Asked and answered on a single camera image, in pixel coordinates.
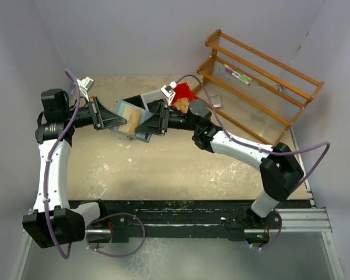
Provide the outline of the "black card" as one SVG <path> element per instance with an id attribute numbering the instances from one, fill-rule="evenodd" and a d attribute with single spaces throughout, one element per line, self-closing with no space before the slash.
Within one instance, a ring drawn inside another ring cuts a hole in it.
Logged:
<path id="1" fill-rule="evenodd" d="M 135 134 L 135 137 L 137 140 L 140 140 L 142 142 L 145 142 L 145 143 L 149 143 L 149 141 L 151 140 L 151 134 L 149 133 L 143 133 L 143 132 L 137 132 Z"/>

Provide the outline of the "orange card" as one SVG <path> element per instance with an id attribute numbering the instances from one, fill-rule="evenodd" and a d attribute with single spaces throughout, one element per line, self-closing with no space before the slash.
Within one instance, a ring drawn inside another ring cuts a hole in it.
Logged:
<path id="1" fill-rule="evenodd" d="M 141 118 L 141 111 L 124 112 L 121 116 L 127 120 L 127 123 L 119 126 L 118 130 L 128 135 L 135 135 L 135 129 Z"/>

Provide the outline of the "green card holder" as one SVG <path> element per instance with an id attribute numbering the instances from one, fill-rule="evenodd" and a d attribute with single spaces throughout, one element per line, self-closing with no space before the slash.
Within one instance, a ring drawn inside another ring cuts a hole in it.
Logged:
<path id="1" fill-rule="evenodd" d="M 136 132 L 135 130 L 139 125 L 151 118 L 153 113 L 123 100 L 117 102 L 115 113 L 126 119 L 127 123 L 110 128 L 111 131 L 142 142 L 148 143 L 150 141 L 151 134 Z"/>

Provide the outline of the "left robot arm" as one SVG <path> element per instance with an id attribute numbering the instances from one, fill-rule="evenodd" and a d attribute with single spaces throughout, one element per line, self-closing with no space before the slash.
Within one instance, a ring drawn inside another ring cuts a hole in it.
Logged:
<path id="1" fill-rule="evenodd" d="M 40 175 L 32 213 L 23 216 L 24 230 L 42 249 L 84 239 L 90 224 L 101 229 L 108 214 L 101 200 L 82 203 L 75 209 L 67 198 L 68 159 L 77 128 L 96 130 L 126 124 L 125 118 L 106 109 L 97 97 L 83 107 L 69 106 L 67 93 L 50 89 L 41 93 L 43 112 L 35 132 L 40 154 Z"/>

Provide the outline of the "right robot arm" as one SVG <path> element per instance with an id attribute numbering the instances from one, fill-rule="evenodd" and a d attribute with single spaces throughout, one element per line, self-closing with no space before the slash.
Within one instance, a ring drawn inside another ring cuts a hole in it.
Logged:
<path id="1" fill-rule="evenodd" d="M 154 114 L 136 127 L 136 132 L 163 135 L 167 129 L 192 131 L 192 140 L 201 150 L 229 156 L 260 172 L 263 190 L 248 213 L 248 223 L 261 228 L 269 213 L 288 199 L 304 176 L 288 145 L 263 145 L 230 134 L 211 120 L 206 102 L 194 100 L 186 113 L 172 111 L 159 103 Z"/>

